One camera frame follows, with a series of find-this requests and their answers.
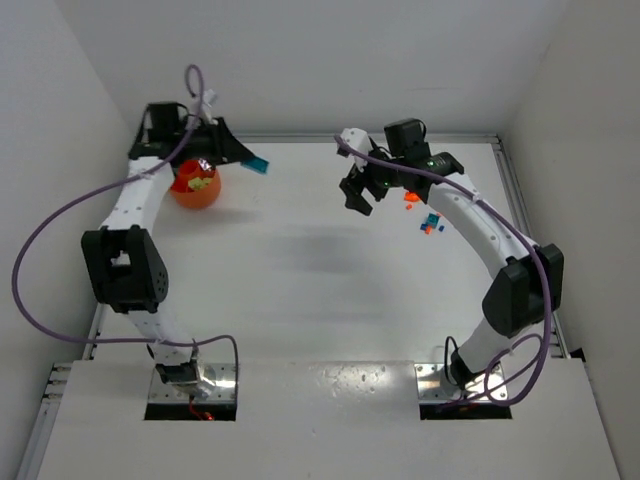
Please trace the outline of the small teal lego brick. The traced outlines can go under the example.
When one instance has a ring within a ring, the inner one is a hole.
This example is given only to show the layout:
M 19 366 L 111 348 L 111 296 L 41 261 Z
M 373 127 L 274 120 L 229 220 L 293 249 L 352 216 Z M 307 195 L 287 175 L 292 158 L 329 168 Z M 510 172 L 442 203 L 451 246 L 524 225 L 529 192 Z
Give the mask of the small teal lego brick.
M 438 225 L 439 220 L 440 220 L 439 214 L 430 213 L 426 218 L 426 224 L 429 226 L 435 227 Z

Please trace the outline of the large teal lego brick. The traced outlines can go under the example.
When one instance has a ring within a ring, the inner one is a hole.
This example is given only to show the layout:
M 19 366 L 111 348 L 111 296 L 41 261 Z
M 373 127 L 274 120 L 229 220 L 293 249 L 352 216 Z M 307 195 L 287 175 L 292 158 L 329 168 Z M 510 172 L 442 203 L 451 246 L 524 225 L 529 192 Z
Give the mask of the large teal lego brick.
M 269 171 L 270 163 L 264 158 L 254 156 L 250 159 L 241 161 L 240 165 L 260 175 L 266 175 Z

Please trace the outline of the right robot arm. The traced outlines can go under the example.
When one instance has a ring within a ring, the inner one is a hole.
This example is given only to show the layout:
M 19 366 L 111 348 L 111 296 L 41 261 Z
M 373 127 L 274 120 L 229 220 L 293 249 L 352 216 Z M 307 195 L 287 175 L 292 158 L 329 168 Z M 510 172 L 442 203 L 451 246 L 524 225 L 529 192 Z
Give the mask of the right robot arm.
M 381 201 L 390 189 L 402 188 L 442 214 L 491 277 L 481 322 L 449 356 L 444 370 L 446 381 L 462 388 L 513 348 L 526 330 L 550 322 L 561 303 L 564 255 L 556 245 L 541 246 L 511 225 L 481 196 L 451 153 L 432 152 L 422 121 L 391 123 L 384 134 L 384 147 L 358 128 L 335 136 L 338 154 L 353 160 L 340 182 L 346 207 L 368 216 L 373 207 L 365 192 Z

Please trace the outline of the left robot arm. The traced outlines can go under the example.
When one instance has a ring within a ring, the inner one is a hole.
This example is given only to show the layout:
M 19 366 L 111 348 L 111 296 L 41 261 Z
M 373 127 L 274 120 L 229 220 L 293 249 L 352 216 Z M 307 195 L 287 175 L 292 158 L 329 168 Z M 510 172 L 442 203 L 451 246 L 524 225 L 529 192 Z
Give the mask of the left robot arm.
M 169 274 L 152 239 L 162 200 L 191 159 L 212 167 L 242 163 L 253 153 L 213 114 L 212 102 L 147 105 L 128 152 L 128 176 L 109 216 L 82 235 L 81 248 L 96 300 L 147 339 L 163 383 L 179 389 L 203 381 L 196 342 L 167 307 Z

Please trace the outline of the yellow-green lego brick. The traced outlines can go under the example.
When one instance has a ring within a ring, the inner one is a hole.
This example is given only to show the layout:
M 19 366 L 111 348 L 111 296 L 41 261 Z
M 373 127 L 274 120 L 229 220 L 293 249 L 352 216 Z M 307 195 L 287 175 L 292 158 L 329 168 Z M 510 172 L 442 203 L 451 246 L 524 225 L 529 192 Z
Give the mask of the yellow-green lego brick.
M 199 191 L 207 188 L 212 180 L 212 177 L 194 177 L 187 182 L 187 185 L 190 190 Z

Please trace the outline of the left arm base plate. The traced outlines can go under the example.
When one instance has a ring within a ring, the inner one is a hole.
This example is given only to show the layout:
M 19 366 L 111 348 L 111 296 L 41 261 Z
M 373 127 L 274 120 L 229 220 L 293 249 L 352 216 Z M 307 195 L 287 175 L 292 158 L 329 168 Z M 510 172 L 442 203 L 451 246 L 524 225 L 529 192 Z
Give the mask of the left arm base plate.
M 181 365 L 156 365 L 148 402 L 160 405 L 234 405 L 238 367 L 231 363 L 192 361 Z

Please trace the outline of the purple lego brick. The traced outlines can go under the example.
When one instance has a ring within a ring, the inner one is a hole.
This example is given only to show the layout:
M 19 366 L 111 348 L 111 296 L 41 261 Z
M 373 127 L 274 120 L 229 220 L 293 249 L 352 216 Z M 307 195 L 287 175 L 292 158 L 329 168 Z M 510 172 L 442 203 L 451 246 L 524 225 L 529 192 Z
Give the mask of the purple lego brick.
M 211 171 L 212 170 L 212 166 L 211 164 L 204 158 L 200 158 L 198 160 L 199 166 L 203 171 Z

